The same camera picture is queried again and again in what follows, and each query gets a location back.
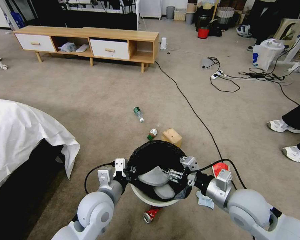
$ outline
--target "cabinet leg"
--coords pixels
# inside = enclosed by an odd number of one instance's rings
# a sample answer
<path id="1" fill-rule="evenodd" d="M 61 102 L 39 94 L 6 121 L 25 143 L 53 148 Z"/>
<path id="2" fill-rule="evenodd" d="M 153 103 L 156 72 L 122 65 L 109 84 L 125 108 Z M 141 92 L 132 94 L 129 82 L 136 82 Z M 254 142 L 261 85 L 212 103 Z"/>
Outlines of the cabinet leg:
<path id="1" fill-rule="evenodd" d="M 36 52 L 37 58 L 39 62 L 42 62 L 39 52 Z"/>

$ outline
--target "white bedsheet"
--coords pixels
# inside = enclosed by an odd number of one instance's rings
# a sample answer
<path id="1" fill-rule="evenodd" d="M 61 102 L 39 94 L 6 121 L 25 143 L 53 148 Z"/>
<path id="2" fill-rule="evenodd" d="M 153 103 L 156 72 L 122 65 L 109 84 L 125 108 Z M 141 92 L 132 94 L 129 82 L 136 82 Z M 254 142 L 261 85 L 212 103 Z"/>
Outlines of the white bedsheet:
<path id="1" fill-rule="evenodd" d="M 0 186 L 28 160 L 40 140 L 63 145 L 65 170 L 70 178 L 80 145 L 75 137 L 50 115 L 28 105 L 0 99 Z"/>

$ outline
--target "shoe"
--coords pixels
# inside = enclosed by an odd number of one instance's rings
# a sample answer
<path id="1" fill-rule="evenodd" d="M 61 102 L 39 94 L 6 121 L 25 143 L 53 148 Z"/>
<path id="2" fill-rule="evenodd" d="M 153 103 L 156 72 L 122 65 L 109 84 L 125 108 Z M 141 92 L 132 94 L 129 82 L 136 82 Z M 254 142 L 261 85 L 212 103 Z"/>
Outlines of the shoe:
<path id="1" fill-rule="evenodd" d="M 282 119 L 267 122 L 267 126 L 271 130 L 276 131 L 276 132 L 284 132 L 285 130 L 288 130 L 293 133 L 300 133 L 300 130 L 290 127 Z"/>
<path id="2" fill-rule="evenodd" d="M 250 25 L 241 25 L 236 28 L 236 30 L 240 37 L 249 38 L 252 36 L 252 33 L 250 32 Z"/>
<path id="3" fill-rule="evenodd" d="M 253 51 L 253 47 L 255 46 L 256 44 L 253 44 L 252 46 L 248 46 L 247 47 L 247 50 L 249 51 L 249 52 L 252 52 Z"/>
<path id="4" fill-rule="evenodd" d="M 282 149 L 282 153 L 292 161 L 300 162 L 300 150 L 297 146 L 285 147 Z"/>
<path id="5" fill-rule="evenodd" d="M 84 52 L 85 50 L 87 50 L 89 47 L 88 44 L 83 44 L 81 47 L 79 47 L 76 52 Z"/>

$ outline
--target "green bottle cap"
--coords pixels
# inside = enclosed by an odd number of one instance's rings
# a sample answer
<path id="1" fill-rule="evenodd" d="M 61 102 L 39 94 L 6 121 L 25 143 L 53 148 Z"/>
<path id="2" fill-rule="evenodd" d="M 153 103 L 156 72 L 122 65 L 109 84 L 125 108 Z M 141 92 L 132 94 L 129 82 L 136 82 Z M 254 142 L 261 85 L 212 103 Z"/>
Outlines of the green bottle cap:
<path id="1" fill-rule="evenodd" d="M 139 111 L 140 111 L 140 108 L 139 108 L 139 107 L 135 107 L 135 108 L 133 109 L 133 111 L 134 111 L 134 113 L 139 112 Z"/>
<path id="2" fill-rule="evenodd" d="M 149 134 L 148 139 L 151 141 L 153 139 L 153 137 Z"/>

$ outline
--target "person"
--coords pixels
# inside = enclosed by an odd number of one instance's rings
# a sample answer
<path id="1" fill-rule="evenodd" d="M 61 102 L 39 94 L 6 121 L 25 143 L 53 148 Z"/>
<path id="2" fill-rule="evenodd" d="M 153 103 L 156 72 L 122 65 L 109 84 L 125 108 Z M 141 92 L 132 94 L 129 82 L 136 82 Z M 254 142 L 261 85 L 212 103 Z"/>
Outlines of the person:
<path id="1" fill-rule="evenodd" d="M 268 122 L 267 126 L 276 132 L 288 130 L 292 133 L 300 133 L 300 105 L 283 115 L 282 119 Z M 296 146 L 283 148 L 282 153 L 291 160 L 300 162 L 300 143 Z"/>
<path id="2" fill-rule="evenodd" d="M 256 0 L 248 24 L 238 27 L 236 31 L 241 37 L 256 38 L 253 46 L 260 45 L 271 34 L 275 34 L 283 18 L 300 18 L 300 0 L 295 0 L 293 3 L 286 0 Z M 249 46 L 247 50 L 252 51 L 253 46 Z"/>

